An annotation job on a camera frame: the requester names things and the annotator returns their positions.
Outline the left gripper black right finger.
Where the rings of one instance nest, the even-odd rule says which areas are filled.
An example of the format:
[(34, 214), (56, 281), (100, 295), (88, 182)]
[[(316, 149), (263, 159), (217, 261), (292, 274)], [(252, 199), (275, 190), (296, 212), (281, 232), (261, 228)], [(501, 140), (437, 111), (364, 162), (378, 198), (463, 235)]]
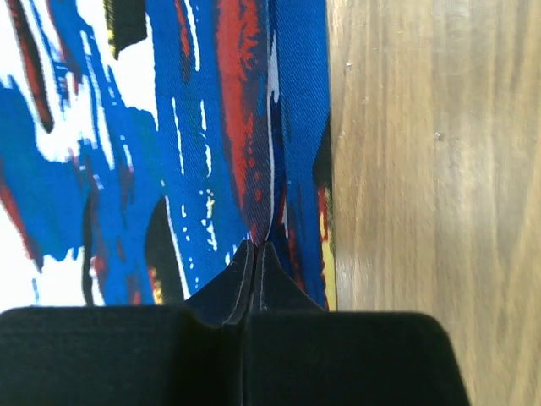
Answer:
[(258, 248), (244, 342), (247, 405), (466, 405), (451, 340), (416, 312), (322, 310)]

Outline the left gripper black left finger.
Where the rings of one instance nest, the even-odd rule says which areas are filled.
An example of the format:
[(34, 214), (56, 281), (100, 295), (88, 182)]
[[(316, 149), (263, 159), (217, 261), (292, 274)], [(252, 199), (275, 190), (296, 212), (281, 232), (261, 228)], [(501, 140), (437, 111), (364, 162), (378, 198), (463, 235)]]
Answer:
[(240, 405), (254, 246), (182, 304), (1, 315), (4, 405)]

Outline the blue white red patterned pants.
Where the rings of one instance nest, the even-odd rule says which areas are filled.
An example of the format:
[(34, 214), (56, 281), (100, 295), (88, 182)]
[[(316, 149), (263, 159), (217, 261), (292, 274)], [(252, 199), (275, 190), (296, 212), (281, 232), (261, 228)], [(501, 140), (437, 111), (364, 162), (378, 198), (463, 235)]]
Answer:
[(4, 1), (1, 308), (167, 305), (271, 242), (336, 308), (323, 1)]

